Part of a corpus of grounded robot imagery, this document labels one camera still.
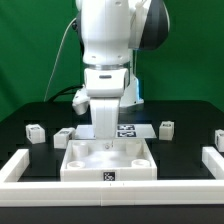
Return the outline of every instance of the green wall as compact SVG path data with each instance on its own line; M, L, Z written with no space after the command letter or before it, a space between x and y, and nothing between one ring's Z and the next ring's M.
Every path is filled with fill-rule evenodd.
M137 75L149 100L206 100L224 111L224 1L165 0L167 41L139 52ZM61 38L75 17L74 1L0 0L0 120L43 101ZM80 84L79 43L70 30L50 93Z

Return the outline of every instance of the plastic part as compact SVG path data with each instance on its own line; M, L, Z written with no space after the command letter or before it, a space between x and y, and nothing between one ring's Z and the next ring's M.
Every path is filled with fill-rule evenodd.
M159 127L159 140L168 140L173 139L174 134L174 122L172 121L163 121Z
M213 147L203 147L202 161L216 179L224 180L224 158Z
M16 182L29 165L29 150L19 149L0 171L0 183Z
M108 206L108 205L181 205L223 204L224 180L160 180L160 181L93 181L93 182L20 182L4 183L2 177L15 177L4 170L24 161L28 165L28 150L18 156L18 150L0 171L0 206ZM219 153L211 147L203 148L203 160L209 155L219 161ZM21 175L11 178L16 181Z
M93 132L96 139L113 139L115 137L119 102L119 98L90 100Z
M151 124L120 124L115 138L156 138ZM95 139L92 125L78 125L75 139Z
M87 96L86 88L78 90L72 101L72 107L78 115L84 114L89 106L90 98Z
M86 91L89 97L121 97L128 82L126 68L102 71L85 69Z
M72 161L67 164L68 170L74 170L74 169L82 169L85 167L85 163L82 161Z
M88 156L88 144L84 141L75 142L72 145L72 153L76 158Z
M85 168L68 169L74 161L83 162ZM60 175L66 182L156 180L157 167L144 139L73 140L66 149Z
M128 0L82 0L83 61L91 65L121 65L129 61Z
M32 144L45 142L45 130L39 124L29 124L26 126L26 137Z
M68 141L75 139L75 128L62 128L54 135L54 148L66 149Z
M215 131L215 145L219 152L224 152L224 131L216 130Z
M145 159L136 159L131 162L131 166L138 167L138 168L150 167L150 162Z

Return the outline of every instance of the green backdrop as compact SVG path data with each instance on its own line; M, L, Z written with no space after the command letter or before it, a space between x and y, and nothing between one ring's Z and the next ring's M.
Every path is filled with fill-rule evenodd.
M224 1L165 0L167 41L138 52L137 76L148 100L205 100L224 111ZM75 1L0 0L0 120L28 102L43 101ZM50 93L80 84L82 64L70 30Z

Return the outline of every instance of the cable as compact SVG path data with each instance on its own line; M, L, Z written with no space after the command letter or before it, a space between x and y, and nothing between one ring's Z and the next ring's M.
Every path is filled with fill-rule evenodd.
M76 85L76 86L67 87L67 88L61 90L60 92L58 92L57 94L55 94L54 96L52 96L47 102L53 102L58 96L61 96L61 95L74 94L74 93L65 93L65 92L67 92L69 90L73 90L73 89L80 89L82 87L83 87L82 85Z
M49 82L48 82L48 86L47 86L47 90L46 90L46 93L45 93L45 97L44 97L44 102L46 102L46 99L47 99L47 94L48 94L48 91L49 91L49 88L50 88L50 84L51 84L51 81L52 81L52 78L54 76L54 73L55 73L55 70L56 70L56 67L57 67L57 64L58 64L58 59L59 59L59 56L61 54L61 50L62 50L62 46L64 44L64 41L65 41L65 38L67 36L67 33L68 33L68 29L70 28L70 26L76 21L76 18L74 18L70 23L69 25L67 26L65 32L64 32L64 35L62 37L62 40L61 40L61 44L60 44L60 47L59 47L59 50L58 50L58 53L57 53L57 57L56 57L56 60L55 60L55 63L54 63L54 68L53 68L53 71L51 73L51 77L49 79Z
M134 75L135 75L135 76L137 75L137 74L136 74L136 70L137 70L137 53L138 53L138 51L135 50L135 68L134 68Z

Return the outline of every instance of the white plastic block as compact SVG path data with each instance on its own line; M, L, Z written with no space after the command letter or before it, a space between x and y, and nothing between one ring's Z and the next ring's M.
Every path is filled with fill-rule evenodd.
M29 165L29 150L19 149L0 171L1 182L16 182Z
M101 189L101 205L134 205L133 187L124 187L124 182L110 182Z
M202 161L216 179L224 180L224 158L215 148L203 147Z
M0 206L100 206L96 182L20 182L0 184Z
M159 127L159 139L171 141L174 134L174 122L163 121Z
M45 130L39 124L26 126L26 137L32 144L45 142Z
M54 148L66 149L68 141L75 139L75 128L62 128L54 135Z
M224 131L216 130L215 131L215 145L219 152L224 152Z
M157 167L144 139L71 140L60 175L66 182L156 180Z

